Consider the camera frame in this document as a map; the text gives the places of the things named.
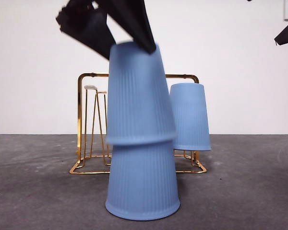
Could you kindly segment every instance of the white backdrop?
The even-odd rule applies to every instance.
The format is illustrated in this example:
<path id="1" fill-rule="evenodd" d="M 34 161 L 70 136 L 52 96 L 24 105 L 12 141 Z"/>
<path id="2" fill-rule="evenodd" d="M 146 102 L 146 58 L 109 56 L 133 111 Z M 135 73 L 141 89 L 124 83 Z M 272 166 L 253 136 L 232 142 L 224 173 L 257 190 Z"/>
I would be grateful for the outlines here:
<path id="1" fill-rule="evenodd" d="M 108 72 L 107 60 L 59 31 L 66 3 L 0 0 L 0 134 L 76 133 L 77 77 Z M 166 73 L 205 86 L 211 134 L 288 134 L 288 45 L 273 41 L 288 24 L 283 0 L 145 3 Z M 117 42 L 130 39 L 108 24 Z"/>

